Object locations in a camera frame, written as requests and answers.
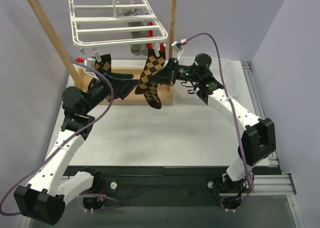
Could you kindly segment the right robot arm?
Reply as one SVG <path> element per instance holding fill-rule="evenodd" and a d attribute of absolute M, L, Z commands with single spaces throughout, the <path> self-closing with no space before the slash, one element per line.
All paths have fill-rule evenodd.
<path fill-rule="evenodd" d="M 190 82 L 194 93 L 207 105 L 216 109 L 236 129 L 239 142 L 238 158 L 227 168 L 222 178 L 222 187 L 232 192 L 246 180 L 250 190 L 254 189 L 252 168 L 276 150 L 275 124 L 269 118 L 262 119 L 241 105 L 210 71 L 212 59 L 209 55 L 196 55 L 190 66 L 179 64 L 175 58 L 149 80 L 156 84 L 175 84 L 177 80 Z"/>

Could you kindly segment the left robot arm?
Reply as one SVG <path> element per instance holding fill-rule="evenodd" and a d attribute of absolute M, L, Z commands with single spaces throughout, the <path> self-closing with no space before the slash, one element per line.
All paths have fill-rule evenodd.
<path fill-rule="evenodd" d="M 54 147 L 27 185 L 19 185 L 14 191 L 21 215 L 54 225 L 62 217 L 66 205 L 78 195 L 88 192 L 97 196 L 103 190 L 104 180 L 100 172 L 92 168 L 78 171 L 64 183 L 61 179 L 98 121 L 89 112 L 106 98 L 124 99 L 138 84 L 132 74 L 104 72 L 86 92 L 75 86 L 63 91 L 64 120 Z"/>

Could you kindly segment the white plastic clip hanger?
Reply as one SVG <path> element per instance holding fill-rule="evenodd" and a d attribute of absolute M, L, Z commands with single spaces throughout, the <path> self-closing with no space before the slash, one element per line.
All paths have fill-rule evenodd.
<path fill-rule="evenodd" d="M 137 16 L 123 16 L 123 12 L 138 9 Z M 82 53 L 99 48 L 136 46 L 135 52 L 146 49 L 147 43 L 159 46 L 169 34 L 159 21 L 148 0 L 109 0 L 87 4 L 68 0 L 73 45 Z M 147 31 L 153 37 L 147 38 Z"/>

